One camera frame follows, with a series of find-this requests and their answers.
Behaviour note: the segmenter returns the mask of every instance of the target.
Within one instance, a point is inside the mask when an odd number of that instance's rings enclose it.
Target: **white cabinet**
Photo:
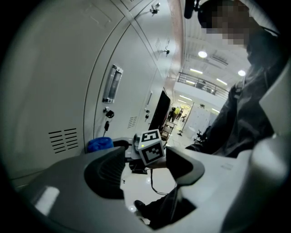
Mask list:
[[[123,17],[108,0],[60,0],[40,5],[25,23],[0,85],[0,147],[10,178],[81,153],[89,78]]]
[[[150,12],[151,5],[160,2],[157,14]],[[155,58],[159,60],[161,53],[165,50],[167,39],[171,34],[171,13],[167,0],[151,2],[135,20],[144,32]]]
[[[170,34],[166,39],[166,47],[170,53],[167,55],[166,53],[162,53],[158,60],[159,71],[161,72],[161,76],[165,79],[168,75],[169,69],[172,65],[173,55],[176,49],[176,41],[174,36]]]
[[[137,4],[139,4],[142,0],[121,0],[122,3],[126,6],[128,10],[134,8]]]
[[[140,112],[140,117],[136,126],[136,132],[140,133],[142,131],[146,131],[150,127],[151,120],[154,116],[154,113],[156,111],[156,106],[159,102],[163,86],[164,86],[165,80],[161,78],[161,74],[158,70],[155,72],[154,79],[152,81],[151,87],[148,91],[148,94],[146,96],[144,107],[142,108]]]
[[[103,103],[104,88],[112,65],[120,67],[123,75],[115,102]],[[111,138],[134,136],[155,70],[156,66],[144,43],[133,26],[129,26],[115,48],[104,75],[95,115],[94,137],[103,136],[105,124],[103,109],[106,106],[115,113],[106,136]]]

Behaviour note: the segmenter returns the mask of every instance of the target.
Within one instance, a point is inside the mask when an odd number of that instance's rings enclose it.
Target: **wall vent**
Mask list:
[[[55,154],[78,147],[76,128],[50,132],[49,137]]]
[[[160,50],[161,50],[161,42],[160,42],[160,39],[159,38],[156,40],[155,46],[156,46],[156,50],[158,52],[160,52]]]
[[[136,121],[137,121],[137,116],[131,117],[128,121],[127,128],[129,129],[129,128],[135,126]]]

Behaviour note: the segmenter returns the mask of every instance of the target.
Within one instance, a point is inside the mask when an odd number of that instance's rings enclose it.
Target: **balcony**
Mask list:
[[[220,86],[215,85],[212,82],[208,82],[204,79],[197,78],[190,76],[185,73],[180,72],[180,76],[178,79],[178,82],[185,83],[187,85],[190,85],[192,87],[198,88],[202,91],[206,91],[212,95],[215,95],[223,100],[227,100],[228,98],[228,91],[221,88]]]
[[[183,93],[193,102],[204,104],[207,108],[220,110],[228,98],[228,91],[201,78],[180,73],[175,83],[174,91],[177,95]]]

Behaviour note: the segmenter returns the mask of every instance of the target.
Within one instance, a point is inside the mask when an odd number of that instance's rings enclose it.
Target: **blue object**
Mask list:
[[[98,137],[88,143],[88,152],[100,151],[113,147],[113,141],[110,137]]]

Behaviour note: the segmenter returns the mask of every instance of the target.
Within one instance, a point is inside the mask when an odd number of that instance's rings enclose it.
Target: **person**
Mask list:
[[[182,116],[181,118],[183,119],[182,122],[185,121],[185,118],[187,117],[187,114],[185,114],[184,116]]]
[[[174,120],[177,118],[177,115],[179,114],[179,112],[180,112],[179,107],[175,108],[173,112],[173,116],[172,116],[172,122],[174,122]]]
[[[173,107],[172,110],[169,112],[168,121],[170,121],[172,119],[172,122],[174,122],[174,120],[176,118],[175,110],[176,110],[176,108]]]
[[[186,149],[207,154],[236,158],[241,151],[252,149],[256,143],[274,132],[259,100],[278,78],[288,59],[288,51],[279,39],[263,30],[249,15],[249,9],[239,0],[208,0],[198,14],[202,27],[214,29],[224,39],[243,46],[251,67],[244,79],[229,91],[228,99],[207,131],[207,140]],[[166,159],[149,166],[166,167]],[[161,228],[191,212],[189,204],[178,202],[175,211],[174,189],[165,197],[145,205],[136,200],[137,210],[149,219],[152,228]]]
[[[197,82],[196,84],[196,88],[203,90],[204,86],[205,86],[206,82],[203,81],[202,83]]]
[[[182,113],[183,113],[183,109],[180,110],[180,112],[179,112],[179,114],[177,116],[177,120],[179,120],[179,118],[181,117]]]

